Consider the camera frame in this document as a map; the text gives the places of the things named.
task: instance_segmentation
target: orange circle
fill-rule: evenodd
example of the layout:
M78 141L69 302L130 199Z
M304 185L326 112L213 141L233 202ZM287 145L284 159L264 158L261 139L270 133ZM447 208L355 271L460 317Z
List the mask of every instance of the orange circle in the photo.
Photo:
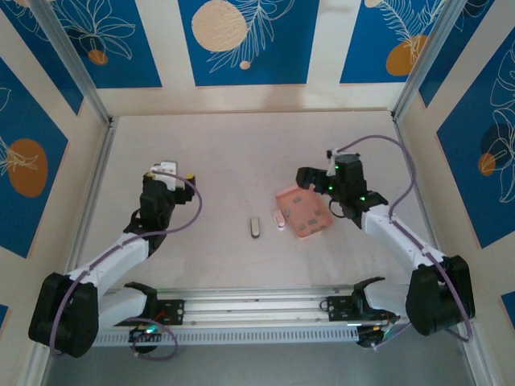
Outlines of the orange circle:
M386 60L386 70L388 73L393 76L409 75L413 69L415 60L420 55L424 44L426 44L426 40L426 35L417 35L398 44L390 52Z
M8 169L10 184L20 195L37 197L47 183L48 161L45 150L36 141L19 139L10 146L11 151L14 154L7 155L13 162Z
M103 66L107 64L107 55L100 50L91 50L88 53L88 58L97 66Z
M488 177L496 170L496 158L489 153L485 153L480 157L477 166L480 168L480 173Z

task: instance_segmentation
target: cable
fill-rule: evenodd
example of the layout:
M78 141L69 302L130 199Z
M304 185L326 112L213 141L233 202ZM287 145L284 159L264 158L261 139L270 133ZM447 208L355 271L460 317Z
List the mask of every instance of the cable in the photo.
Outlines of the cable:
M411 326L411 323L408 323L406 324L397 334L395 334L394 336L392 336L390 339L388 340L383 340L381 343L379 344L376 344L375 346L373 346L373 350L377 350L379 347L382 347L384 346L385 344L387 344L388 342L391 342L392 340L394 340L395 338L397 338L400 334L402 334L404 331L406 331L409 327Z
M327 303L328 303L328 301L327 301L327 300L323 300L323 301L321 301L321 302L319 303L319 308L320 308L323 312L327 312L327 313L329 313L329 307L326 307L326 308L323 308L323 307L322 307L322 305L323 305L324 303L326 303L326 304L327 304Z
M331 214L333 216L337 217L338 219L344 219L345 215L337 215L335 212L332 211L332 204L335 202L336 202L335 199L331 199L331 201L329 201L329 211L331 212Z
M80 283L80 281L82 279L84 279L86 276L88 276L89 273L91 271L93 271L102 261L107 259L113 253L115 253L118 249L121 249L121 248L125 247L126 245L132 243L133 241L136 241L136 240L142 239L144 237L148 237L148 236L168 235L168 234L171 234L171 233L180 232L180 231L188 228L190 225L192 225L196 221L196 219L199 218L200 212L202 211L202 205L203 205L202 196L200 195L199 190L196 188L196 186L193 183L190 183L187 179L185 179L183 177L179 177L178 175L174 175L172 173L166 173L166 172L162 172L162 171L154 171L153 173L155 175L166 175L168 177L173 177L175 179L178 179L179 181L182 181L183 183L187 184L191 189L193 189L193 191L195 192L195 194L196 194L196 196L197 196L197 198L199 200L199 207L196 210L195 215L185 225L182 225L182 226L180 226L178 228L169 229L169 230L166 230L166 231L154 231L154 232L143 233L141 235L136 235L134 237L131 237L131 238L125 240L122 243L122 245L117 244L117 245L113 246L110 250L108 250L103 255L101 255L98 259L96 259L89 266L89 268L87 270L82 272L77 277L77 279L75 279L75 281L72 283L72 285L70 286L68 291L66 291L66 294L64 294L63 300L59 304L59 308L57 309L57 312L56 312L56 317L54 318L54 322L53 322L53 324L51 326L50 342L49 342L48 346L50 348L50 355L53 356L54 358L58 358L58 357L62 356L62 354L63 354L63 353L59 353L59 352L56 351L57 327L59 326L59 322L61 320L61 317L63 316L64 308L68 304L69 298L72 296L73 291L75 291L75 288L79 285L79 283Z
M445 269L442 268L440 263L438 263L438 261L435 259L435 257L430 252L424 252L423 251L424 246L422 244L420 244L420 242L418 242L418 240L416 238L414 238L396 220L392 219L392 217L393 217L393 210L413 190L414 185L415 185L415 181L416 181L416 178L417 178L417 172L415 170L413 158L411 157L410 152L399 141L396 141L393 138L390 138L390 137L387 137L387 136L381 135L381 134L372 134L372 135L367 135L365 137L359 138L359 139L355 140L354 142L351 142L350 144L348 144L348 145L338 149L336 152L337 153L341 153L342 151L345 151L346 149L349 149L350 147L352 147L354 145L357 145L358 143L366 141L368 139L383 139L385 141L392 142L393 144L397 145L401 149L402 153L406 157L406 161L407 161L407 164L408 164L408 170L410 171L411 182L410 182L410 185L408 186L408 188L406 189L406 191L397 200L395 200L395 202L390 207L390 209L389 209L389 219L392 222L392 224L395 226L395 228L397 228L400 232L402 232L402 234L404 234L404 236L406 236L411 242L413 242L417 246L417 248L420 249L420 251L423 253L423 255L425 257L427 257L431 261L431 263L433 263L433 265L439 271L440 275L442 275L442 278L445 281L445 283L447 284L447 287L451 291L452 297L454 298L454 300L456 302L456 305L458 306L459 313L461 314L461 318L463 319L463 322L465 323L465 327L467 328L467 335L468 336L463 337L461 335L456 334L454 331L451 331L451 330L448 330L448 329L447 329L447 331L449 333L451 333L452 335L454 335L456 338L462 340L463 342L471 342L472 339L473 339L473 333L472 333L472 324L470 322L470 318L467 315L467 311L465 310L465 306L464 306L463 302L459 298L458 291L456 290L456 288L452 284L452 281L449 278L449 276L447 275L447 273L445 272ZM396 336L398 334L401 334L404 330L405 329L400 330L396 334Z
M171 330L168 326L165 326L165 325L161 324L160 322L156 322L155 320L147 319L147 318L128 318L128 319L126 319L126 322L141 322L141 323L156 325L162 331L167 332L174 341L174 351L171 354L168 354L165 356L157 356L157 357L156 356L148 356L148 355L140 355L136 351L136 342L139 341L143 336L146 336L146 334L141 334L137 338L134 339L134 341L132 342L132 346L130 347L132 349L132 351L134 351L134 354L138 358L141 358L144 360L153 360L156 362L164 362L165 360L172 359L175 356L175 354L177 353L177 350L179 349L179 343L177 342L177 337L175 336L175 334L173 332L171 332Z

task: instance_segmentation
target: wall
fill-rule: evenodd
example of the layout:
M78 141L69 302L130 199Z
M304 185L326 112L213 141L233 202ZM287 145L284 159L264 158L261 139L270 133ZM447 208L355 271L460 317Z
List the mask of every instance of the wall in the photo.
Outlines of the wall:
M502 153L493 150L495 167L489 166L484 154L492 149L488 133L493 131L502 137L506 131L513 138L511 116L498 121L494 113L500 107L507 113L513 110L512 104L509 99L499 102L492 86L498 77L506 79L505 73L509 74L501 61L511 52L515 40L514 19L513 2L495 0L454 66L449 66L438 91L432 92L432 100L427 103L428 99L416 96L400 120L443 250L459 254L470 265L476 327L505 384L515 380L515 331L501 301L501 295L515 290L515 203L508 200L509 183L504 185L504 192L500 183L502 170L511 163L504 162L499 158ZM436 63L441 64L442 57ZM513 141L498 143L513 145Z
M1 11L0 56L0 136L10 148L0 151L10 161L0 164L0 373L12 385L34 346L27 332L41 283L64 269L105 127L86 102L63 97L76 95L67 74L59 90Z
M14 16L23 9L17 1L2 0L0 7L36 52L47 43L26 14ZM121 116L392 107L444 3L56 0L51 6L109 112ZM39 59L55 77L59 64Z

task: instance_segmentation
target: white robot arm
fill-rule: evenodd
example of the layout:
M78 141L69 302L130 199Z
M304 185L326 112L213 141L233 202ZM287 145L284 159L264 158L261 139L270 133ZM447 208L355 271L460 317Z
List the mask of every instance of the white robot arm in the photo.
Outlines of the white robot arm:
M336 314L342 321L345 315L359 314L367 320L377 312L387 313L407 317L419 333L430 335L461 322L464 314L472 318L476 310L465 260L446 257L430 246L392 213L384 197L369 191L359 154L329 150L328 158L329 170L300 168L297 184L303 189L314 185L315 192L328 194L331 203L340 205L345 218L379 240L411 276L406 284L374 277L354 285L352 298L330 297L328 305L339 307L338 313L330 313L330 320Z
M161 162L143 177L140 208L116 243L89 263L66 275L52 273L41 287L29 327L29 338L49 345L58 307L76 282L56 332L56 349L74 357L82 356L99 331L131 318L153 318L157 291L139 283L129 283L115 294L105 295L113 284L135 265L144 262L164 241L175 205L185 204L195 194L193 188L175 186L175 162ZM195 177L188 176L195 185Z

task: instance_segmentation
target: white floor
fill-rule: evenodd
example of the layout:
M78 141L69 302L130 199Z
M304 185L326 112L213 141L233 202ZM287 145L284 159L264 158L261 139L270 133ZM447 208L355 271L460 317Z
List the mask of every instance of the white floor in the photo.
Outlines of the white floor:
M297 168L324 168L327 149L371 133L396 138L389 113L123 117L80 262L118 238L138 208L143 174L155 162L171 159L179 163L180 175L196 174L204 210L119 285L132 280L155 288L336 285L378 275L408 280L396 261L349 220L335 219L326 231L297 240L287 227L279 231L272 217L275 193L295 183ZM409 185L400 151L379 140L355 151L369 189L392 203ZM177 207L172 226L187 222L196 205L194 200ZM427 239L414 194L398 214ZM251 216L261 221L257 240L249 234Z

